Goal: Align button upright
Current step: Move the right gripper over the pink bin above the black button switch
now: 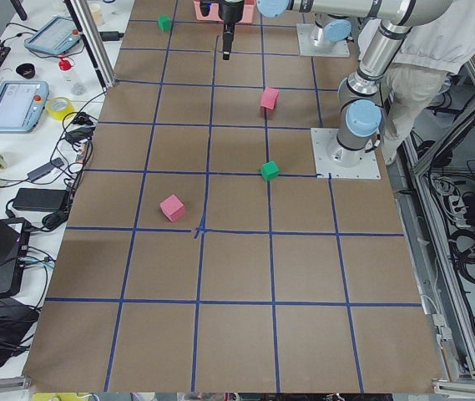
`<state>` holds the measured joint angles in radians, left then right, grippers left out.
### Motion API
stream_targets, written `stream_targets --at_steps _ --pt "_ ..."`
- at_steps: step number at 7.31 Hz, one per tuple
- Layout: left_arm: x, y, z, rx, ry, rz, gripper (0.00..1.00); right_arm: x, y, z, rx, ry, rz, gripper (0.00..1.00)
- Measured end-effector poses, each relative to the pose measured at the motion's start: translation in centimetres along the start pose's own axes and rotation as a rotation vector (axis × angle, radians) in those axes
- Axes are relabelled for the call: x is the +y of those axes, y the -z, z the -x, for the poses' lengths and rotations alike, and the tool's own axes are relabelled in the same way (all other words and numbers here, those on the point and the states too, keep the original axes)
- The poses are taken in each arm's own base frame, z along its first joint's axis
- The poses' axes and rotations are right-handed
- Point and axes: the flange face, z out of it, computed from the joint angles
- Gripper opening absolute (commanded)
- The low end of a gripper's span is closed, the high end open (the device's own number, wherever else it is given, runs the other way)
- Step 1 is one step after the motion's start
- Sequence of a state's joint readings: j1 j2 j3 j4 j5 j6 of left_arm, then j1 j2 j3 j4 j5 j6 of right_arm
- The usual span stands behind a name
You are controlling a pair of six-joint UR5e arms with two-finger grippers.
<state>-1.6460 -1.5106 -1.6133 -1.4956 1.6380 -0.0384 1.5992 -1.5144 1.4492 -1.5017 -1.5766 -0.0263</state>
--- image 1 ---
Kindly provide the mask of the pink cube near arm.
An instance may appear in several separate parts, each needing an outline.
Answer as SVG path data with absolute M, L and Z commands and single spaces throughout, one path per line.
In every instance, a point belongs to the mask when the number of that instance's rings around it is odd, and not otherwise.
M 260 97 L 260 109 L 269 117 L 276 109 L 280 90 L 272 87 L 265 87 Z

